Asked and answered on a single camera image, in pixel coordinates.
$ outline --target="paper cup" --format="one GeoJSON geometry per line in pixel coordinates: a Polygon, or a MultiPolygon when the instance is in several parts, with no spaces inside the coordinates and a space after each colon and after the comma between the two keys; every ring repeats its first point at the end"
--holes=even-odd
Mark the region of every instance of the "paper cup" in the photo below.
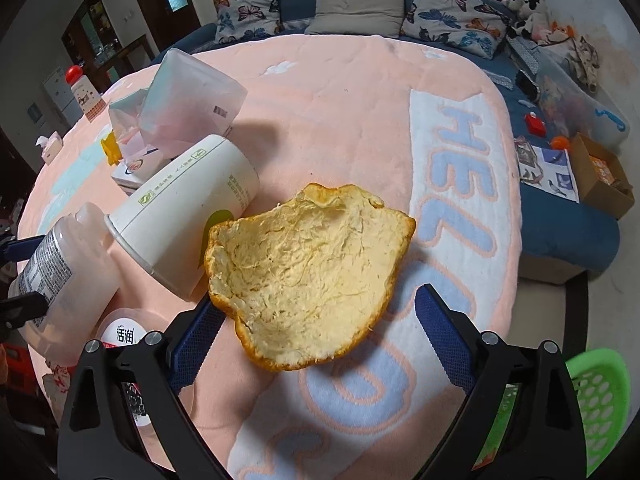
{"type": "Polygon", "coordinates": [[[242,152],[211,135],[152,176],[105,222],[146,272],[189,300],[204,273],[209,229],[239,218],[259,187],[242,152]]]}

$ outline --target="white band on blanket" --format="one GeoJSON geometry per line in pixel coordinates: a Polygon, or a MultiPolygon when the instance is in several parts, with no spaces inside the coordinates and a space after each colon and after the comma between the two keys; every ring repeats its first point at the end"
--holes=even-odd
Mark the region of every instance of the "white band on blanket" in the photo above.
{"type": "Polygon", "coordinates": [[[444,389],[413,310],[419,285],[433,283],[479,330],[490,323],[503,291],[487,277],[509,264],[511,154],[482,94],[456,102],[412,90],[408,108],[418,225],[388,311],[346,358],[274,379],[229,455],[235,479],[334,478],[444,389]]]}

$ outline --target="green plastic basket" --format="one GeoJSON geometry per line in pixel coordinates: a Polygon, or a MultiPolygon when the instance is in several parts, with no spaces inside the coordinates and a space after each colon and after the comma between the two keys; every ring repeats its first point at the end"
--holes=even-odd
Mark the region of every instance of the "green plastic basket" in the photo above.
{"type": "MultiPolygon", "coordinates": [[[[587,476],[602,463],[622,436],[629,413],[631,380],[620,354],[600,348],[566,363],[580,406],[587,447],[587,476]]],[[[518,393],[505,388],[494,424],[476,461],[476,468],[493,461],[507,430],[518,393]]]]}

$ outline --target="pink tablecloth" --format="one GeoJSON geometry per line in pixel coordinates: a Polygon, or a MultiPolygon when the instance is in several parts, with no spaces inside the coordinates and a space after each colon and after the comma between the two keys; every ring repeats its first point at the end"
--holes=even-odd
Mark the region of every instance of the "pink tablecloth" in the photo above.
{"type": "MultiPolygon", "coordinates": [[[[480,330],[505,335],[516,289],[520,199],[508,112],[488,77],[455,54],[377,36],[285,36],[199,54],[249,91],[230,140],[262,189],[248,214],[309,182],[353,182],[418,221],[385,319],[346,359],[271,374],[244,355],[227,322],[195,383],[191,418],[235,478],[410,478],[462,396],[413,313],[434,283],[480,330]]],[[[106,99],[148,86],[157,67],[106,99]]],[[[46,232],[86,201],[111,212],[126,196],[96,142],[106,112],[83,118],[40,172],[21,237],[46,232]]],[[[193,303],[162,288],[114,244],[122,286],[106,312],[152,311],[167,322],[193,303]]],[[[206,290],[196,289],[197,301],[206,290]]],[[[32,351],[41,378],[49,372],[32,351]]],[[[159,443],[151,456],[168,466],[159,443]]]]}

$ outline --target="cardboard box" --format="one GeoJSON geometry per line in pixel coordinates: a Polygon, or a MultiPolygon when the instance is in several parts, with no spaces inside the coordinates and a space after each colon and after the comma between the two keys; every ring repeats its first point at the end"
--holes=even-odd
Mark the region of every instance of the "cardboard box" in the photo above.
{"type": "Polygon", "coordinates": [[[626,178],[620,161],[613,153],[589,137],[578,134],[569,148],[569,159],[574,171],[575,183],[578,186],[580,202],[604,211],[618,220],[631,209],[636,202],[632,186],[626,178]],[[613,177],[620,181],[618,188],[600,180],[590,155],[607,163],[613,177]]]}

